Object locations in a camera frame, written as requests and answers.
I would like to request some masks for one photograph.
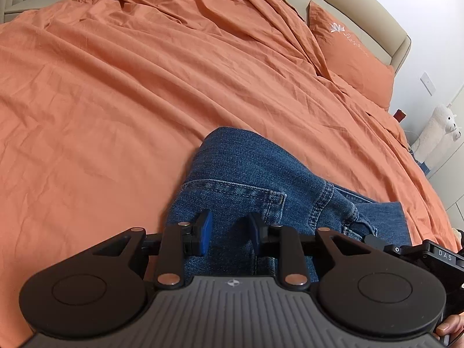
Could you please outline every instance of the round pad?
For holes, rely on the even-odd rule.
[[[404,301],[412,293],[409,281],[393,273],[371,273],[358,282],[361,294],[380,303]]]
[[[65,305],[88,305],[106,291],[106,283],[93,275],[74,275],[58,281],[53,287],[53,296]]]
[[[131,321],[146,296],[143,280],[120,258],[76,255],[31,277],[19,305],[36,331],[82,339]]]
[[[337,259],[317,296],[342,326],[378,338],[431,331],[446,303],[435,276],[380,251]]]

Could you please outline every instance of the pillowcase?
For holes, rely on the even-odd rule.
[[[352,31],[314,1],[309,2],[308,22],[327,67],[388,111],[393,93],[393,67],[382,64]]]

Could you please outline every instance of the jeans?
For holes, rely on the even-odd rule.
[[[222,127],[196,153],[190,172],[168,213],[168,224],[193,222],[210,209],[213,232],[205,257],[186,260],[191,275],[274,275],[275,259],[257,258],[250,241],[250,212],[266,224],[314,234],[319,227],[357,240],[375,234],[388,243],[410,245],[401,204],[377,203],[312,174],[278,145],[256,133]],[[317,280],[312,259],[309,275]]]

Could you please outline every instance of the screw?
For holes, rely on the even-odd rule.
[[[175,273],[163,273],[158,276],[158,282],[163,285],[175,285],[180,281],[179,275]]]

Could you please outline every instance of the human hand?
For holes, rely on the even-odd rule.
[[[464,315],[453,315],[446,318],[435,330],[435,337],[450,335],[449,342],[451,343],[464,329]],[[460,337],[455,342],[452,348],[464,348],[464,337]]]

